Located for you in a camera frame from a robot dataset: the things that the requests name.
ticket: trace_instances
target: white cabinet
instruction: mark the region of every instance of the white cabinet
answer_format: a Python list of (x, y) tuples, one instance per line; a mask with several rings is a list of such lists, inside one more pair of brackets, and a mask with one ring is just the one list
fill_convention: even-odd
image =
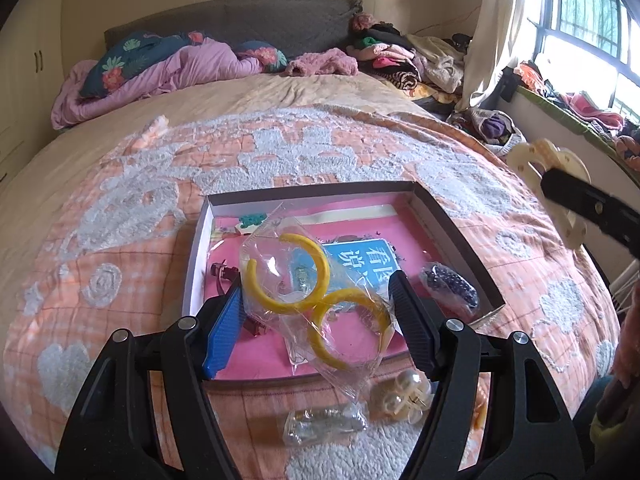
[(0, 30), (0, 192), (55, 138), (62, 0), (19, 0)]

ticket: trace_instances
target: window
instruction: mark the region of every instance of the window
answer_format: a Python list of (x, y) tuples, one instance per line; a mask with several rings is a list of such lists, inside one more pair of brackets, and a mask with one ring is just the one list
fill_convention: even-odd
[(640, 121), (640, 27), (622, 0), (525, 0), (515, 53), (556, 90)]

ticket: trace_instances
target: floral pillow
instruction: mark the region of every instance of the floral pillow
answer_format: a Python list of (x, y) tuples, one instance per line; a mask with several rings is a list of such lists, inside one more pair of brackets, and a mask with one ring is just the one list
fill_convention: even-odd
[(282, 72), (287, 66), (287, 57), (274, 46), (264, 41), (245, 41), (234, 49), (239, 59), (255, 57), (267, 73)]
[(199, 31), (163, 38), (151, 32), (134, 32), (110, 48), (88, 73), (81, 97), (106, 97), (147, 68), (164, 61), (187, 45), (202, 44)]

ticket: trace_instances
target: yellow bracelet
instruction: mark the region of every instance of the yellow bracelet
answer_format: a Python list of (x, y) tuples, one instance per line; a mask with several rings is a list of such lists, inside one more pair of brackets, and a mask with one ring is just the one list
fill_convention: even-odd
[(341, 288), (340, 290), (336, 290), (335, 292), (331, 292), (327, 294), (318, 304), (314, 307), (313, 312), (309, 318), (311, 322), (308, 329), (306, 330), (306, 336), (309, 339), (309, 345), (311, 349), (314, 351), (316, 356), (332, 368), (336, 368), (337, 370), (348, 370), (350, 366), (334, 357), (328, 349), (324, 346), (324, 339), (322, 338), (322, 322), (324, 321), (324, 317), (329, 312), (329, 309), (335, 304), (341, 303), (343, 301), (351, 301), (353, 303), (357, 303), (366, 309), (370, 310), (371, 313), (376, 317), (376, 321), (378, 322), (378, 328), (380, 330), (380, 344), (378, 347), (378, 351), (383, 351), (384, 348), (384, 338), (386, 329), (391, 326), (391, 317), (389, 316), (386, 308), (381, 306), (380, 304), (375, 303), (369, 296), (367, 296), (363, 290), (359, 288)]
[(298, 314), (315, 307), (326, 294), (326, 291), (329, 288), (329, 278), (331, 275), (331, 271), (329, 270), (329, 261), (326, 259), (322, 248), (306, 236), (286, 233), (280, 235), (278, 239), (281, 242), (295, 244), (309, 253), (309, 256), (311, 256), (316, 264), (317, 278), (314, 290), (312, 290), (311, 293), (303, 300), (295, 301), (293, 303), (284, 303), (270, 298), (263, 292), (260, 285), (258, 285), (258, 279), (255, 273), (257, 262), (254, 259), (249, 260), (247, 263), (246, 275), (242, 277), (242, 282), (249, 293), (258, 300), (265, 310), (284, 315)]

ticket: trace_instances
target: earring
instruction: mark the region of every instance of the earring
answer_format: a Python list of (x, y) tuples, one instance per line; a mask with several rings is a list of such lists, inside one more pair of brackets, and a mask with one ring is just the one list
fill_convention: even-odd
[(417, 424), (432, 400), (430, 381), (421, 371), (408, 368), (396, 376), (393, 390), (382, 400), (382, 410), (395, 420)]

